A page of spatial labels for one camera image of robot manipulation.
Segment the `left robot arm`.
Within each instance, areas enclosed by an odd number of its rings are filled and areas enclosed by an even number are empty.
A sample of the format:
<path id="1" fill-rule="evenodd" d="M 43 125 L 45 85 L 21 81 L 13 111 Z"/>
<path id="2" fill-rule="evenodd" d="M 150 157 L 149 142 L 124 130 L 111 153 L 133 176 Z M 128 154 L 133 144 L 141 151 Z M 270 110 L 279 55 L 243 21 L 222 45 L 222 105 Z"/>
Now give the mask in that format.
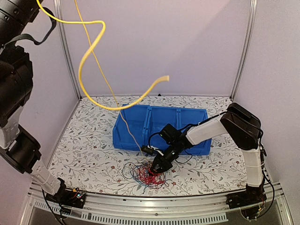
<path id="1" fill-rule="evenodd" d="M 59 203 L 70 194 L 63 180 L 53 177 L 44 165 L 40 144 L 20 124 L 22 110 L 33 89 L 33 67 L 20 40 L 41 42 L 23 32 L 39 13 L 35 0 L 0 2 L 0 155 L 20 173 L 28 173 Z"/>

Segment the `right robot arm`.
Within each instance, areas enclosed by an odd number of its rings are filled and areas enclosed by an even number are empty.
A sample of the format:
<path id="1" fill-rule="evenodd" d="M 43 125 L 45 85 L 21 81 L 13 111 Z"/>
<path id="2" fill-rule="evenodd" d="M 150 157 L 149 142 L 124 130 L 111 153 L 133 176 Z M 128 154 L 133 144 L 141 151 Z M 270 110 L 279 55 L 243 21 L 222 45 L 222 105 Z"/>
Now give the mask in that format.
<path id="1" fill-rule="evenodd" d="M 260 120 L 237 103 L 232 103 L 227 110 L 197 124 L 187 125 L 178 130 L 167 124 L 159 135 L 169 145 L 158 154 L 150 167 L 150 173 L 160 174 L 172 168 L 172 162 L 179 154 L 208 139 L 222 134 L 229 134 L 236 146 L 242 151 L 247 172 L 247 191 L 242 200 L 253 204 L 260 198 L 260 189 L 265 177 L 263 174 L 264 158 L 267 156 L 262 145 L 263 131 Z"/>

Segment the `blue plastic bin far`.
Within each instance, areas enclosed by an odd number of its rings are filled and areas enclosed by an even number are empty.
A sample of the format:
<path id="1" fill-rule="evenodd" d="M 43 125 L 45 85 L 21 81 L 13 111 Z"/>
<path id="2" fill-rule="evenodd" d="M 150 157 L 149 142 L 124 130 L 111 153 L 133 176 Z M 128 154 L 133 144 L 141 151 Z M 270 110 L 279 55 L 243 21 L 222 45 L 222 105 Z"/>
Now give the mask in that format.
<path id="1" fill-rule="evenodd" d="M 149 105 L 135 105 L 121 111 L 112 131 L 114 148 L 138 151 L 144 145 L 149 110 Z"/>

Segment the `blue plastic bin near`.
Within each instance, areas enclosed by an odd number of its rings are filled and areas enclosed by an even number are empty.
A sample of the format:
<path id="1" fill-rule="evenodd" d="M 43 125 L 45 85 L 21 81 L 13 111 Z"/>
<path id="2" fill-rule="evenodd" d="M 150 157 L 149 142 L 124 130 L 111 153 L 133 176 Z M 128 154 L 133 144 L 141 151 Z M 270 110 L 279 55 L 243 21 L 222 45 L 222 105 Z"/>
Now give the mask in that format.
<path id="1" fill-rule="evenodd" d="M 177 129 L 182 129 L 188 124 L 198 124 L 203 120 L 208 119 L 206 109 L 192 109 L 181 108 L 178 112 L 178 125 Z M 209 155 L 211 148 L 211 139 L 201 142 L 200 144 L 187 150 L 187 153 L 193 156 L 206 156 Z"/>

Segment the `floral tablecloth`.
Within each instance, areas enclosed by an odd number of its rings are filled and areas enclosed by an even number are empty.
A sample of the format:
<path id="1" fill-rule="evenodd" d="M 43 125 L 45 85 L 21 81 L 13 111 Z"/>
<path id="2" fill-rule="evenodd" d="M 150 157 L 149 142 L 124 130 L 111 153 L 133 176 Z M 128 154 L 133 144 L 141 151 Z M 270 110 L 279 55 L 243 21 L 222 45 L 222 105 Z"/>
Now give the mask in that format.
<path id="1" fill-rule="evenodd" d="M 130 175 L 145 159 L 139 151 L 113 147 L 118 112 L 80 101 L 49 164 L 49 170 L 71 188 L 113 195 L 186 196 L 244 189 L 247 173 L 242 152 L 227 135 L 212 139 L 207 156 L 189 153 L 173 163 L 166 184 L 149 188 Z"/>

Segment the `aluminium front rail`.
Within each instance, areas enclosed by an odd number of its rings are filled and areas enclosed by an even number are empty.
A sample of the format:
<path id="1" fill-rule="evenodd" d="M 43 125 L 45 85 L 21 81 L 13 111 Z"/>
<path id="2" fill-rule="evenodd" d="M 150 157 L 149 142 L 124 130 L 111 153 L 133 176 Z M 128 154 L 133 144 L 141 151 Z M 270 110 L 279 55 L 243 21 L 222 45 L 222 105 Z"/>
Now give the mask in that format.
<path id="1" fill-rule="evenodd" d="M 45 202 L 33 183 L 25 199 L 22 225 L 295 225 L 281 184 L 265 184 L 266 202 L 259 218 L 251 219 L 258 204 L 230 208 L 227 193 L 174 197 L 139 197 L 88 192 L 84 206 L 60 212 Z"/>

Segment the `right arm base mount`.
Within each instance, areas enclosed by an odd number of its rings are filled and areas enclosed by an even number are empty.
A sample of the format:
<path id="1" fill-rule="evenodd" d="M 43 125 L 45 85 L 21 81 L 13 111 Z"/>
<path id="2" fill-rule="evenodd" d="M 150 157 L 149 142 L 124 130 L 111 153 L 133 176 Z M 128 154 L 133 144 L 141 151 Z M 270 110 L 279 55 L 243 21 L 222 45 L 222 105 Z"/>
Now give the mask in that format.
<path id="1" fill-rule="evenodd" d="M 263 185 L 250 187 L 246 185 L 246 190 L 226 196 L 226 204 L 230 209 L 246 207 L 241 210 L 242 216 L 247 220 L 257 219 L 265 208 L 267 200 Z"/>

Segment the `right aluminium corner post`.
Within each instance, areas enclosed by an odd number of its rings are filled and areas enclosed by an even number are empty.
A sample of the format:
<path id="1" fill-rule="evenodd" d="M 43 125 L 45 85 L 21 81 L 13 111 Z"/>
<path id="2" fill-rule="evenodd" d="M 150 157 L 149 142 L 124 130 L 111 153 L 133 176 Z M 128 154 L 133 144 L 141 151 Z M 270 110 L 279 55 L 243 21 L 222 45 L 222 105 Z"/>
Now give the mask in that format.
<path id="1" fill-rule="evenodd" d="M 248 15 L 248 21 L 247 21 L 247 29 L 246 34 L 244 38 L 244 44 L 241 52 L 240 61 L 238 64 L 237 74 L 234 80 L 233 88 L 231 91 L 230 99 L 232 101 L 235 100 L 237 96 L 237 92 L 239 89 L 239 85 L 242 79 L 244 67 L 247 61 L 247 55 L 250 48 L 251 38 L 253 34 L 253 29 L 255 25 L 255 18 L 256 18 L 256 10 L 257 10 L 257 0 L 251 0 L 250 6 L 249 6 L 249 15 Z"/>

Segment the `aluminium corner post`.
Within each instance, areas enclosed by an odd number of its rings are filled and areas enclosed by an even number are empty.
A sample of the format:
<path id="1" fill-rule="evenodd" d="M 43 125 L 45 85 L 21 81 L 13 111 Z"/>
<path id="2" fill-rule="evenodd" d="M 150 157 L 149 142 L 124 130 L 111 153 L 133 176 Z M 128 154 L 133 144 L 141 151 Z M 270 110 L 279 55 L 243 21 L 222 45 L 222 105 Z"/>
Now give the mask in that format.
<path id="1" fill-rule="evenodd" d="M 239 85 L 242 79 L 244 67 L 247 61 L 247 55 L 250 48 L 251 38 L 253 34 L 253 29 L 255 25 L 255 18 L 256 18 L 256 10 L 257 10 L 257 0 L 251 0 L 250 6 L 249 6 L 249 15 L 248 15 L 248 21 L 247 21 L 247 29 L 246 34 L 244 38 L 244 44 L 241 52 L 240 61 L 238 64 L 237 74 L 234 80 L 233 88 L 231 91 L 230 99 L 232 101 L 235 100 L 237 96 L 237 92 L 239 89 Z"/>
<path id="2" fill-rule="evenodd" d="M 62 20 L 63 18 L 62 18 L 61 1 L 60 0 L 54 0 L 53 4 L 54 4 L 54 11 L 55 11 L 56 17 L 58 19 Z M 66 37 L 65 28 L 64 28 L 63 23 L 59 22 L 58 30 L 59 30 L 61 46 L 62 46 L 63 54 L 64 54 L 64 57 L 65 57 L 65 61 L 66 61 L 69 77 L 70 77 L 70 80 L 71 80 L 71 84 L 73 86 L 73 90 L 74 90 L 74 93 L 75 93 L 77 99 L 80 100 L 82 97 L 81 97 L 79 87 L 78 87 L 78 84 L 77 84 L 77 81 L 76 81 L 75 70 L 74 70 L 74 67 L 73 67 L 72 60 L 71 60 L 71 55 L 70 55 L 69 48 L 68 48 L 68 41 L 67 41 L 67 37 Z"/>

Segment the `left aluminium corner post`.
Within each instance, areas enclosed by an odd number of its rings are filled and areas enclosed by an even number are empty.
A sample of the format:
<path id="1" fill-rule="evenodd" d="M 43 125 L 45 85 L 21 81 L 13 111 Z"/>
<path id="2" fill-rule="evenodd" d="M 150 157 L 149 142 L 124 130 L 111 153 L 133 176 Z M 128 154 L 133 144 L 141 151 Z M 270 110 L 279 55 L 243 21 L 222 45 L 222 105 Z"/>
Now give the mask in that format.
<path id="1" fill-rule="evenodd" d="M 60 0 L 54 0 L 53 4 L 54 4 L 54 11 L 55 11 L 56 17 L 58 19 L 62 20 L 63 18 L 62 18 L 61 1 Z M 68 41 L 67 41 L 67 37 L 66 37 L 65 28 L 64 28 L 63 23 L 59 22 L 58 30 L 59 30 L 61 46 L 62 46 L 63 54 L 64 54 L 64 57 L 65 57 L 65 61 L 66 61 L 69 77 L 70 77 L 70 80 L 71 80 L 71 84 L 73 86 L 73 90 L 74 90 L 74 93 L 75 93 L 77 99 L 80 100 L 82 97 L 81 97 L 79 87 L 78 87 L 78 84 L 77 84 L 77 81 L 76 81 L 75 70 L 74 70 L 74 67 L 73 67 L 72 60 L 71 60 L 71 55 L 70 55 L 69 48 L 68 48 Z"/>

